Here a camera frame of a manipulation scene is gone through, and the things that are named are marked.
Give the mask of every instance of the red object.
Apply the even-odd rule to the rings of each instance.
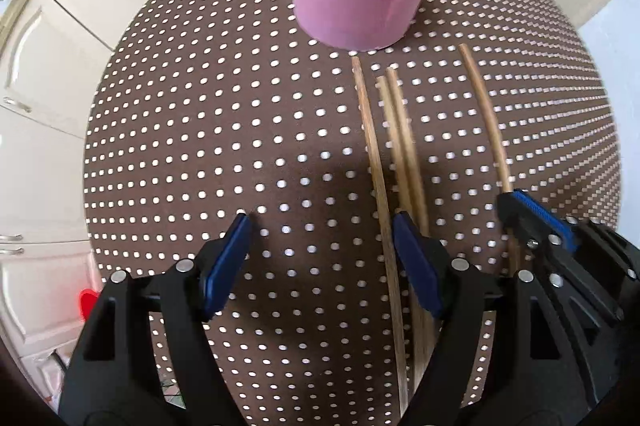
[[[80,303],[80,315],[82,319],[86,321],[91,314],[91,310],[94,308],[95,302],[100,297],[100,294],[94,291],[93,289],[84,289],[81,291],[79,296]]]

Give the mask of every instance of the table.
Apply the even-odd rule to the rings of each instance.
[[[252,212],[250,257],[225,311],[205,325],[248,423],[394,424],[396,359],[355,52],[308,37],[293,1],[148,1],[92,107],[90,236],[105,279],[117,268],[147,275]],[[615,225],[609,102],[551,0],[423,0],[401,41],[359,54],[391,208],[397,187],[374,87],[387,66],[402,80],[433,236],[485,271],[506,267],[497,175],[461,42],[485,74],[514,186],[560,215]],[[159,371],[171,377],[152,318]]]

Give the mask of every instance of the brown tablecloth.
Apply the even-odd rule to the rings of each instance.
[[[388,288],[350,53],[307,36],[293,12],[293,0],[148,1],[95,97],[87,221],[107,278],[116,268],[162,272],[236,211],[254,213],[260,236],[225,311],[206,326],[248,423],[391,424]],[[497,175],[461,42],[485,74],[515,186],[560,215],[615,225],[609,101],[551,0],[423,0],[401,41],[359,54],[392,208],[374,87],[387,66],[402,79],[433,236],[485,271],[505,267]],[[171,377],[158,316],[151,326]]]

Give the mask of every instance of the blue gripper pad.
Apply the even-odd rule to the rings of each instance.
[[[445,309],[442,285],[449,263],[447,251],[439,240],[423,237],[405,212],[394,216],[393,235],[396,254],[420,307],[441,317]]]
[[[252,224],[249,217],[244,214],[236,216],[225,237],[220,239],[224,243],[213,267],[208,274],[202,273],[206,275],[201,284],[204,301],[202,311],[209,319],[225,307],[242,262],[249,252],[251,233]]]
[[[571,254],[578,249],[578,244],[574,238],[574,232],[565,221],[559,219],[537,200],[531,198],[527,193],[519,189],[514,190],[513,197],[528,208],[544,224],[548,225],[562,239],[563,247]]]

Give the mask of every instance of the wooden stick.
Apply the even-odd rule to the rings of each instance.
[[[394,110],[394,101],[391,97],[389,85],[386,83],[386,77],[378,77],[377,83],[380,90],[380,98],[383,102],[385,111],[385,119],[389,125],[389,138],[391,140],[391,156],[396,165],[396,179],[398,180],[398,190],[400,195],[400,207],[402,207],[409,215],[414,218],[414,206],[411,200],[410,181],[405,162],[406,155],[403,153],[402,141],[400,137],[400,128],[396,119],[396,111]]]
[[[511,185],[511,173],[509,165],[507,164],[507,153],[502,145],[502,133],[498,126],[498,118],[495,116],[494,105],[489,99],[489,94],[484,86],[484,78],[480,75],[478,66],[471,54],[469,47],[462,43],[458,46],[462,59],[465,63],[466,71],[471,85],[474,88],[476,99],[478,99],[478,106],[482,119],[484,119],[484,126],[486,128],[489,145],[491,151],[494,154],[494,162],[498,170],[498,178],[502,184],[503,193],[511,193],[513,186]],[[509,252],[510,274],[513,276],[520,269],[520,250],[514,246],[514,241],[509,240],[507,242],[507,251]]]
[[[385,111],[385,119],[388,123],[389,139],[391,141],[391,156],[396,165],[396,180],[398,181],[398,192],[400,198],[400,207],[409,213],[412,219],[415,219],[414,205],[411,195],[411,182],[408,175],[408,164],[406,163],[406,154],[402,145],[402,138],[398,123],[398,113],[394,106],[394,98],[391,94],[386,76],[378,78],[378,89],[380,90],[380,98],[383,102]],[[413,380],[409,395],[413,395],[415,389],[418,388],[420,377],[424,373],[427,365],[425,340],[424,340],[424,320],[422,315],[424,310],[420,307],[417,297],[413,289],[409,288],[409,301],[411,308],[412,321],[412,344],[413,351]]]
[[[386,76],[390,85],[393,97],[396,118],[400,128],[400,139],[402,144],[402,155],[405,157],[407,174],[411,185],[410,192],[414,198],[412,206],[415,208],[415,215],[418,229],[423,236],[429,236],[429,213],[427,212],[426,197],[424,196],[424,185],[420,174],[420,163],[418,152],[415,148],[414,132],[411,130],[409,115],[404,107],[402,88],[398,84],[398,73],[393,68],[386,69]]]
[[[393,142],[393,148],[400,148],[399,153],[406,167],[406,177],[408,180],[407,191],[412,202],[413,211],[407,210],[412,220],[417,222],[420,233],[429,236],[429,217],[427,212],[426,197],[424,195],[424,185],[420,173],[418,152],[415,147],[414,132],[411,129],[410,119],[404,107],[404,97],[399,84],[396,70],[389,67],[386,69],[386,79],[391,91],[393,112],[396,118],[396,125],[399,127],[400,141]],[[418,298],[413,289],[410,290],[410,304],[413,327],[414,343],[414,389],[420,384],[422,375],[429,364],[431,354],[438,340],[438,327],[430,313],[425,311],[418,303]]]
[[[376,193],[376,204],[378,207],[378,222],[380,223],[380,234],[382,235],[382,252],[385,257],[386,283],[389,288],[389,306],[391,309],[391,323],[394,333],[394,351],[396,354],[396,371],[398,372],[398,394],[400,401],[400,413],[403,414],[408,405],[408,389],[406,383],[406,358],[404,351],[404,329],[402,323],[402,303],[400,300],[400,285],[398,282],[398,265],[396,263],[396,251],[394,249],[391,232],[391,215],[389,213],[389,203],[386,198],[385,177],[376,139],[373,116],[369,104],[367,87],[362,74],[360,60],[357,57],[351,58],[353,65],[353,76],[358,91],[358,102],[362,116],[362,125],[367,142],[367,152],[371,166],[371,178],[373,188]]]

